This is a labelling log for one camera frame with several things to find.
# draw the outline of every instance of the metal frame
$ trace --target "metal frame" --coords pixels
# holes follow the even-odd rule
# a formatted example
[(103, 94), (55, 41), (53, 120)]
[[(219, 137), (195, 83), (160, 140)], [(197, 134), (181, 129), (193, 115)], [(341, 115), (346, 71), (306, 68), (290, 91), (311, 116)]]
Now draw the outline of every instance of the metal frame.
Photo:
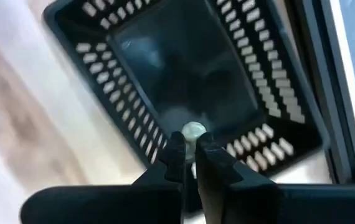
[(285, 0), (300, 60), (331, 138), (334, 183), (355, 182), (355, 77), (339, 0)]

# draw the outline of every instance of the wooden surface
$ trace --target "wooden surface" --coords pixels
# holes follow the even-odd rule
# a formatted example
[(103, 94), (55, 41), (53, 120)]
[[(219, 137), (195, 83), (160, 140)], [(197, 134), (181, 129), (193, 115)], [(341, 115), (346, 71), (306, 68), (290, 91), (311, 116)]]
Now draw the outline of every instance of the wooden surface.
[(0, 0), (0, 224), (37, 190), (144, 171), (43, 25), (50, 2)]

